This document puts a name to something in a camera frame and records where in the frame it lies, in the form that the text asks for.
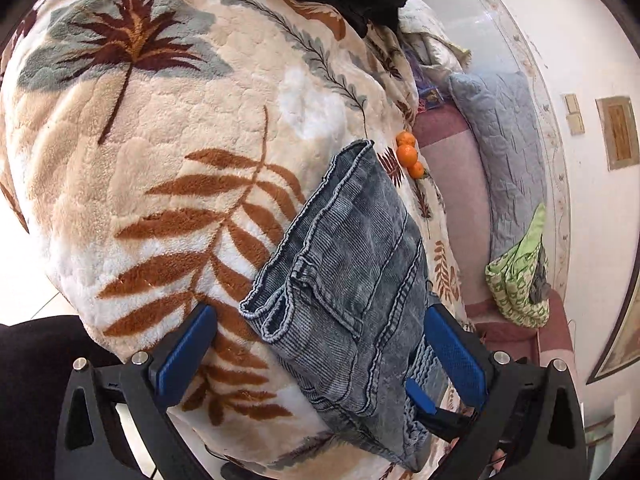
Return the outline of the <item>white crumpled cloth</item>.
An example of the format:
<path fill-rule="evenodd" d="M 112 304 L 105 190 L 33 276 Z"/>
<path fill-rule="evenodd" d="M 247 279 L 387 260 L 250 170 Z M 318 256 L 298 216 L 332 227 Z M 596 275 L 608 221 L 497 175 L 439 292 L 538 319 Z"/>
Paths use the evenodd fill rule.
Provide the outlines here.
<path fill-rule="evenodd" d="M 420 70 L 438 84 L 452 73 L 464 73 L 471 64 L 471 51 L 450 40 L 435 11 L 423 0 L 408 0 L 398 10 L 398 32 Z"/>

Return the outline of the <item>green patterned folded cloth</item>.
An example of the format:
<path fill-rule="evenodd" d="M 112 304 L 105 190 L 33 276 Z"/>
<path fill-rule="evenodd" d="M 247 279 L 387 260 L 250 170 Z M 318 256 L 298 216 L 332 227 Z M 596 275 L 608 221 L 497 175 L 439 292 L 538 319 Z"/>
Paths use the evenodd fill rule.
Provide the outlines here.
<path fill-rule="evenodd" d="M 549 321 L 547 256 L 542 244 L 546 206 L 539 204 L 518 244 L 485 268 L 485 281 L 500 314 L 516 326 L 536 330 Z"/>

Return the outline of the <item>wall light switch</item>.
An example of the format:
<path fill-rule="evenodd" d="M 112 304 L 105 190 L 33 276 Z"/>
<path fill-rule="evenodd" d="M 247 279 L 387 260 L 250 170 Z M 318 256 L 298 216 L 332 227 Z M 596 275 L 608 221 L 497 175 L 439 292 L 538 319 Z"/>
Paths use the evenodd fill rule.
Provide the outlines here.
<path fill-rule="evenodd" d="M 577 96 L 573 93 L 564 94 L 563 100 L 566 107 L 566 120 L 570 127 L 570 134 L 572 136 L 579 136 L 586 132 L 584 120 L 582 119 L 582 112 L 580 111 Z"/>

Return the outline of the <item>grey quilted pillow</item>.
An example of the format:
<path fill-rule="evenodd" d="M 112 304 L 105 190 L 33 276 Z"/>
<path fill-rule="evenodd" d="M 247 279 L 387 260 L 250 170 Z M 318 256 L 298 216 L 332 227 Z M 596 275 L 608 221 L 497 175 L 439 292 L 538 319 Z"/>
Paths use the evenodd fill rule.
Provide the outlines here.
<path fill-rule="evenodd" d="M 522 73 L 453 74 L 448 86 L 485 171 L 495 259 L 518 244 L 547 200 L 536 110 Z"/>

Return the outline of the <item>leaf pattern plush blanket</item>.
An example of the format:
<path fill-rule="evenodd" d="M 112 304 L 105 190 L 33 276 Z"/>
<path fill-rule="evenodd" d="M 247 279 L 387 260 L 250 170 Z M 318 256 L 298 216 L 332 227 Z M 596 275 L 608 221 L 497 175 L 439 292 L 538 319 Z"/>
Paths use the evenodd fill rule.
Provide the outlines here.
<path fill-rule="evenodd" d="M 442 194 L 396 165 L 418 95 L 396 35 L 292 0 L 41 0 L 1 90 L 1 183 L 101 346 L 150 348 L 201 300 L 221 342 L 170 410 L 279 479 L 405 479 L 337 441 L 239 314 L 330 158 L 370 138 L 460 313 Z"/>

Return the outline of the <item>blue denim jeans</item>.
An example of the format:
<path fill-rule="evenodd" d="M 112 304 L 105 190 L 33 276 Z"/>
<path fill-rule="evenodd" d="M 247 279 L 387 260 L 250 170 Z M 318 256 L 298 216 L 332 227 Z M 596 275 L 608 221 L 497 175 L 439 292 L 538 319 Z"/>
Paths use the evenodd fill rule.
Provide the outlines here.
<path fill-rule="evenodd" d="M 435 301 L 419 227 L 359 140 L 332 158 L 239 310 L 334 434 L 417 471 L 431 436 L 406 383 L 445 391 L 423 335 Z"/>

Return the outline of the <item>framed wall picture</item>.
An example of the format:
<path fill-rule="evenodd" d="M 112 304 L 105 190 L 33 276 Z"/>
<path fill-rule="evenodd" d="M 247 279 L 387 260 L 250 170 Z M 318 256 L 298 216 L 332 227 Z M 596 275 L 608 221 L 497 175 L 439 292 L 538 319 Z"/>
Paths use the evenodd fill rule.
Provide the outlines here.
<path fill-rule="evenodd" d="M 639 140 L 634 108 L 629 96 L 597 99 L 608 170 L 638 165 Z"/>

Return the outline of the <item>large orange tangerine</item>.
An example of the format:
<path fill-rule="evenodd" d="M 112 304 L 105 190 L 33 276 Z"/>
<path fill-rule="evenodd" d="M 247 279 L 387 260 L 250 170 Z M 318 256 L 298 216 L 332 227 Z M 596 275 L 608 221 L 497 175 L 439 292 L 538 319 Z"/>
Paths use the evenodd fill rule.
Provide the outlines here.
<path fill-rule="evenodd" d="M 404 168 L 412 167 L 418 161 L 418 152 L 413 145 L 400 144 L 396 150 L 398 162 Z"/>

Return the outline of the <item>small orange tangerine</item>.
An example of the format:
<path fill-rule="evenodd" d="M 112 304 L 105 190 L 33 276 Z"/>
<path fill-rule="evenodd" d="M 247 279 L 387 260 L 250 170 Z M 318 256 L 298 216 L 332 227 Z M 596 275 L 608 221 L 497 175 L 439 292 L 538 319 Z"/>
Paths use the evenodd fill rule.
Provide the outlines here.
<path fill-rule="evenodd" d="M 425 168 L 420 162 L 415 162 L 413 165 L 407 168 L 408 175 L 413 178 L 413 180 L 423 179 L 425 176 Z"/>

